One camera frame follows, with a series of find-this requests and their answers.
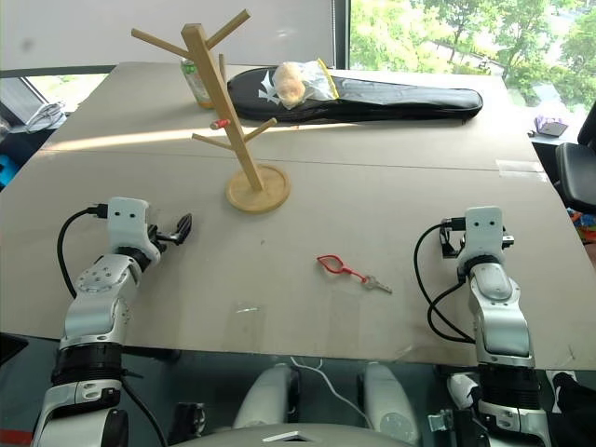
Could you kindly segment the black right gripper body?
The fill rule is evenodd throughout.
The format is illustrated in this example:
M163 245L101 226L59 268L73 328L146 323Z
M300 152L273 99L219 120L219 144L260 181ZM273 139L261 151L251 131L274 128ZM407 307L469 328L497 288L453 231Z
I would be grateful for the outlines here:
M466 237L461 236L458 239L458 245L454 246L451 242L451 233L453 229L450 227L442 227L439 232L441 254L443 258L457 258L460 252L466 245Z

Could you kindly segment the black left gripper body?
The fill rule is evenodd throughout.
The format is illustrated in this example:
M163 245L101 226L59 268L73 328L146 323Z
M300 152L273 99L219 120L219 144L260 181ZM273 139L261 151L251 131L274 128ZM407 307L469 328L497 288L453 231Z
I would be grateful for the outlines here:
M154 224L150 224L147 228L147 236L150 242L156 248L166 248L166 244L178 244L178 236L176 234L165 234L158 230L158 227Z

